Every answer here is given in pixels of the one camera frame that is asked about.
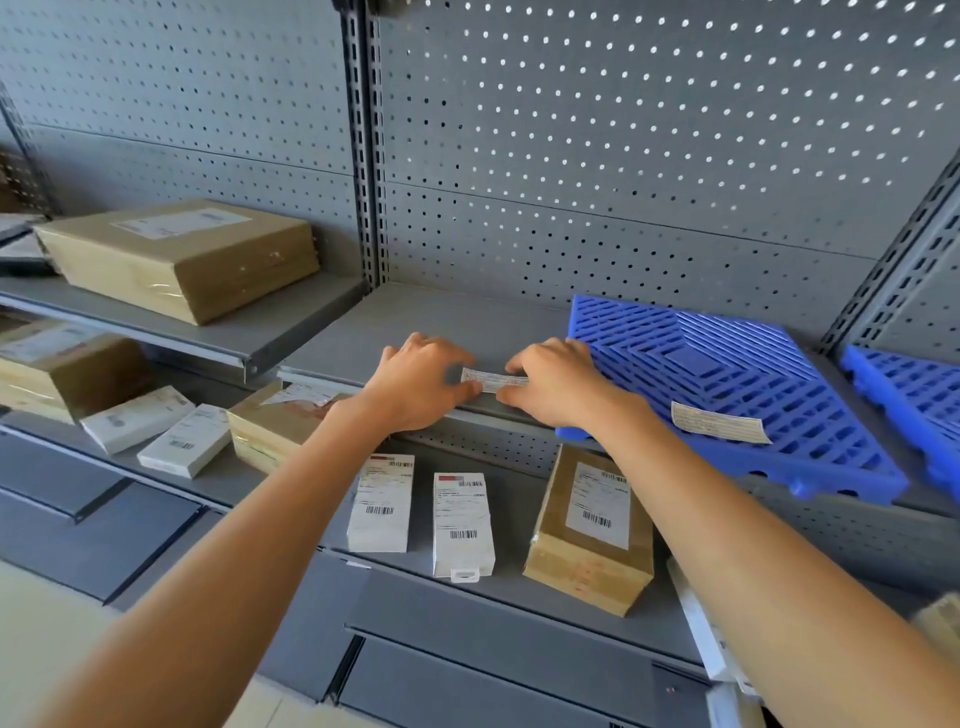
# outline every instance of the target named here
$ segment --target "cardboard box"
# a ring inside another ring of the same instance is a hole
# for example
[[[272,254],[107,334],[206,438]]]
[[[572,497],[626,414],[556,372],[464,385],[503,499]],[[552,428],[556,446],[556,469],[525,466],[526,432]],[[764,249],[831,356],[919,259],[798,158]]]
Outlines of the cardboard box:
[[[200,404],[137,455],[144,468],[194,478],[230,441],[227,410]]]
[[[654,577],[653,534],[613,461],[563,445],[523,574],[623,617]]]
[[[493,573],[496,555],[482,473],[434,473],[433,575],[454,584]]]
[[[195,408],[168,385],[85,417],[80,424],[107,455],[113,455],[165,432]]]
[[[272,473],[306,442],[337,400],[305,384],[275,381],[227,412],[237,457],[263,473]]]
[[[206,200],[36,226],[73,285],[205,324],[320,270],[308,223]]]
[[[139,345],[123,336],[51,319],[0,333],[0,404],[11,409],[73,424],[152,381]]]

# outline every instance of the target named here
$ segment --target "blue plastic pallet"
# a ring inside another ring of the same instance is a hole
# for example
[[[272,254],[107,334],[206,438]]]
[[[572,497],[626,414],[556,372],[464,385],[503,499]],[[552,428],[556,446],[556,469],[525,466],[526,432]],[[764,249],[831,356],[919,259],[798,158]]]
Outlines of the blue plastic pallet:
[[[762,473],[799,497],[853,492],[881,504],[908,484],[780,327],[575,296],[568,333],[590,344],[593,362],[607,379],[645,397],[671,427],[671,401],[760,418],[772,445],[674,428],[723,473]],[[557,434],[587,437],[566,428]]]
[[[930,477],[960,502],[960,367],[847,347],[840,366],[853,386],[926,455]]]

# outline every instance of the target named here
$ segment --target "white package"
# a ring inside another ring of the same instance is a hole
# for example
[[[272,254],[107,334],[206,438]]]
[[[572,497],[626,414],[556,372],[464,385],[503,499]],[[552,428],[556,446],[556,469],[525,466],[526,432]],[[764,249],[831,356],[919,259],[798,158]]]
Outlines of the white package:
[[[960,666],[960,594],[941,596],[910,622],[939,652]]]
[[[472,583],[493,573],[493,533],[482,473],[434,473],[433,575]]]
[[[734,683],[721,683],[707,693],[710,728],[764,728],[766,720],[756,698]]]
[[[727,648],[727,642],[720,633],[720,628],[710,620],[704,605],[700,603],[700,599],[690,586],[690,582],[686,580],[680,564],[677,563],[676,559],[670,557],[666,562],[666,568],[670,572],[673,586],[680,598],[680,606],[684,610],[686,623],[693,634],[693,641],[700,652],[700,658],[704,661],[707,676],[710,680],[735,682],[740,685],[745,693],[756,695],[754,687],[743,674],[743,670],[740,669]]]
[[[113,455],[165,432],[193,409],[190,400],[166,386],[83,418],[80,424],[107,455]]]
[[[229,441],[227,410],[201,404],[141,450],[136,459],[144,468],[193,478]]]
[[[350,511],[349,550],[358,553],[406,551],[413,489],[413,455],[371,455],[360,471]]]

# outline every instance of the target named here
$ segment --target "floor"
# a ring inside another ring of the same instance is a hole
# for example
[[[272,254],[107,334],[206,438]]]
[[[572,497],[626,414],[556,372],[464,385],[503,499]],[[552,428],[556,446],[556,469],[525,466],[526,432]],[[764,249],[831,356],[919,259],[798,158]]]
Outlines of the floor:
[[[22,724],[116,619],[98,602],[0,561],[0,728]],[[228,728],[373,728],[254,679]]]

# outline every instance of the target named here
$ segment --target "sticker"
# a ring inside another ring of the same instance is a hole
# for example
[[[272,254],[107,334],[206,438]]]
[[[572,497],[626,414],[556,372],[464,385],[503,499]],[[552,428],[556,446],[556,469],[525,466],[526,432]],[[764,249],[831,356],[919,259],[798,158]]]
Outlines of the sticker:
[[[770,438],[763,431],[763,421],[755,417],[736,417],[719,412],[707,412],[706,409],[689,407],[679,402],[670,402],[670,417],[674,426],[684,432],[696,435],[722,437],[724,440],[736,440],[741,443],[771,445]]]
[[[500,387],[525,387],[530,383],[530,379],[526,376],[495,375],[490,372],[477,372],[467,367],[464,367],[460,381],[479,381],[483,384],[483,391],[489,395],[496,394]]]
[[[277,404],[282,401],[310,401],[317,406],[323,406],[333,399],[333,395],[317,388],[314,384],[300,384],[295,382],[286,389],[282,389],[269,397],[263,404]]]
[[[59,356],[101,335],[103,332],[99,329],[83,324],[59,324],[4,344],[0,347],[0,356],[33,364],[40,359]]]
[[[630,500],[627,478],[577,463],[566,527],[629,550]]]
[[[213,230],[225,225],[237,225],[250,222],[253,218],[237,215],[216,207],[205,207],[190,212],[175,212],[170,215],[156,215],[155,217],[141,217],[134,220],[124,220],[119,223],[110,223],[116,228],[132,232],[150,240],[163,240],[167,237],[187,235],[190,232]]]
[[[450,582],[452,584],[476,584],[478,581],[480,581],[479,568],[450,570]]]

